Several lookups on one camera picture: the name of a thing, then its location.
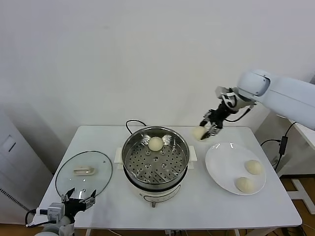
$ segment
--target table leg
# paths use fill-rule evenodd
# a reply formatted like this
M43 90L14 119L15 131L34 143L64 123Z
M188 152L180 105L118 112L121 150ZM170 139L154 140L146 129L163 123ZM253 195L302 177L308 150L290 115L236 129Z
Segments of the table leg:
M240 236L240 231L239 230L234 230L235 236Z
M91 235L91 231L92 231L92 229L87 229L87 231L85 233L85 236L90 236Z
M246 236L265 236L275 229L276 228L254 229L246 234Z
M168 236L171 236L172 235L172 231L171 230L165 230L165 234L168 235Z

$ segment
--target white cabinet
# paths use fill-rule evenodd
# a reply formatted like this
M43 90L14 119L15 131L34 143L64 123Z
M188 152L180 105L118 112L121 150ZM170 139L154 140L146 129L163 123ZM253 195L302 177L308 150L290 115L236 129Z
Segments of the white cabinet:
M23 224L37 208L53 175L0 111L0 223Z

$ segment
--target white wall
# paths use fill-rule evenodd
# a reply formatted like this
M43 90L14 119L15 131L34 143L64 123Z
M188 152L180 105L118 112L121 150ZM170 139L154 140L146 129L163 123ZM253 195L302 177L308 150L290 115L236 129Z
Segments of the white wall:
M0 103L54 170L79 125L196 125L215 87L251 68L309 81L314 12L312 0L0 0Z

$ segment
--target stainless steel steamer basket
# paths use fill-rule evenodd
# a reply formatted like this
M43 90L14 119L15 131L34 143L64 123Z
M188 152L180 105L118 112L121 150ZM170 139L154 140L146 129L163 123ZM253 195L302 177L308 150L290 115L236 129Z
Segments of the stainless steel steamer basket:
M151 151L149 139L160 137L163 148ZM125 142L122 159L128 179L148 191L166 191L185 176L189 162L189 147L174 130L152 126L133 133Z

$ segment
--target white plate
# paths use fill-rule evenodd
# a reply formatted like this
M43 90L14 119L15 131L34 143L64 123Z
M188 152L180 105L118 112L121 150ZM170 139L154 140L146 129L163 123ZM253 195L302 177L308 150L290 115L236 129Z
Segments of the white plate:
M259 158L248 149L235 143L219 143L213 145L206 154L206 166L213 180L225 190L239 194L252 195L258 193L266 183L266 172L260 175L252 175L245 168L249 160ZM255 190L252 193L243 193L235 186L239 177L250 178L254 182Z

